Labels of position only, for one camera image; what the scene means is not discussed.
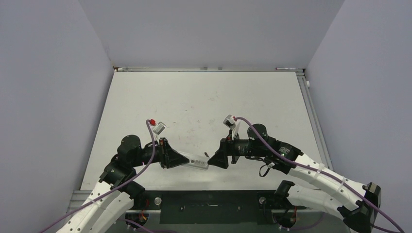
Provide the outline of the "white remote control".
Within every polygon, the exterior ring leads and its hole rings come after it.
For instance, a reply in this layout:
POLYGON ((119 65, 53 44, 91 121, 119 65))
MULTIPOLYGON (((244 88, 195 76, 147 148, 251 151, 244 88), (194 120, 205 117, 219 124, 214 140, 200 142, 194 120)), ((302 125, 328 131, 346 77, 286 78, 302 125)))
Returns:
POLYGON ((182 166, 200 170, 208 170, 209 165, 207 163, 207 157, 182 151, 179 151, 178 153, 189 159, 189 162, 183 164, 182 166))

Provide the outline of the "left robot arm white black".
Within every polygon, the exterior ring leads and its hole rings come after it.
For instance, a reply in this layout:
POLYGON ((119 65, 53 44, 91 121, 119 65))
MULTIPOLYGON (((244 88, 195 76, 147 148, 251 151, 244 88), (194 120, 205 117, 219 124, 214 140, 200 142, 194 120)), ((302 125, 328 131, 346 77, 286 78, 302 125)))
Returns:
POLYGON ((60 233, 104 233, 130 208, 147 204, 145 188, 135 182, 136 167, 159 162, 163 168, 188 164, 190 159, 175 151, 167 139, 142 147, 136 135, 124 137, 110 163, 78 211, 59 229, 60 233))

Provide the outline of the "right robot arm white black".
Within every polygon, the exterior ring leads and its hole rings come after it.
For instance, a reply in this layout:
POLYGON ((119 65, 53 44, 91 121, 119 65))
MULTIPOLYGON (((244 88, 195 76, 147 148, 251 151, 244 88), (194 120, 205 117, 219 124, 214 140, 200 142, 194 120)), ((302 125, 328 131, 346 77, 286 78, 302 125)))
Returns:
POLYGON ((234 164, 240 157, 261 161, 267 170, 277 170, 315 186, 308 189, 282 181, 274 195, 279 207, 309 207, 338 217, 358 233, 372 231, 380 210, 380 186, 337 174, 297 147, 270 137, 263 124, 250 125, 248 139, 239 138, 238 123, 229 123, 228 127, 229 135, 220 141, 218 150, 208 160, 209 165, 227 169, 230 157, 234 164))

